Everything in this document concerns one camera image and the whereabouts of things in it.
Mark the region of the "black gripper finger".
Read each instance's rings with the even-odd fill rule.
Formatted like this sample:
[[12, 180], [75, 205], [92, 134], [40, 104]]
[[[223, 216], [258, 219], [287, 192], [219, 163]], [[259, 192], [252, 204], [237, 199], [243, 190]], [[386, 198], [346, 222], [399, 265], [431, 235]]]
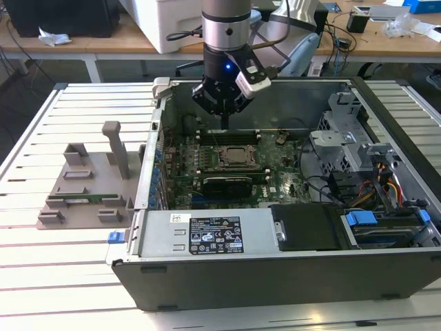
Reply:
[[229, 118], [236, 113], [242, 112], [250, 103], [242, 93], [235, 97], [229, 97], [225, 100], [225, 128], [229, 127]]
[[207, 113], [219, 117], [220, 127], [225, 127], [225, 103], [217, 82], [202, 82], [193, 87], [192, 99]]

